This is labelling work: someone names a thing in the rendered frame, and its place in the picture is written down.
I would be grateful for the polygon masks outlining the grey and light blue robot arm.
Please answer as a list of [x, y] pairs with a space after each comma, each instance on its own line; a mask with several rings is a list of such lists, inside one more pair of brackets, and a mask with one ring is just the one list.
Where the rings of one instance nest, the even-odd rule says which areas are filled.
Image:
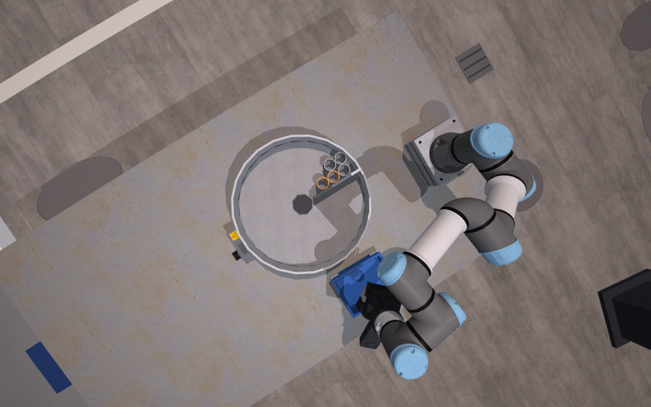
[[431, 144], [429, 157], [439, 172], [455, 173], [474, 164], [487, 181], [486, 199], [463, 197], [446, 203], [409, 250], [390, 253], [377, 267], [378, 278], [411, 318], [405, 322], [395, 311], [381, 313], [375, 321], [377, 336], [372, 316], [359, 344], [377, 349], [382, 343], [391, 366], [405, 379], [422, 376], [427, 354], [467, 319], [449, 294], [436, 293], [427, 282], [455, 238], [467, 235], [491, 265], [509, 265], [521, 256], [514, 217], [517, 204], [535, 192], [536, 183], [512, 147], [513, 136], [500, 123], [445, 132]]

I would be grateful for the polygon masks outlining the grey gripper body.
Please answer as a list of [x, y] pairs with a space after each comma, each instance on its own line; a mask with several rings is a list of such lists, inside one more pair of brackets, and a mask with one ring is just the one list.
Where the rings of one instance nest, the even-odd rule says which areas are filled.
[[[365, 304], [363, 305], [364, 312], [362, 313], [362, 316], [364, 316], [365, 319], [370, 320], [370, 318], [374, 314], [374, 316], [372, 317], [372, 328], [375, 334], [377, 334], [375, 330], [375, 321], [376, 318], [381, 313], [387, 310], [395, 311], [397, 314], [400, 315], [401, 319], [403, 319], [403, 317], [400, 314], [401, 303], [398, 301], [398, 299], [395, 298], [395, 296], [389, 291], [389, 289], [386, 286], [382, 284], [367, 282], [367, 287], [365, 289], [365, 297], [366, 297]], [[403, 319], [403, 321], [405, 320]]]

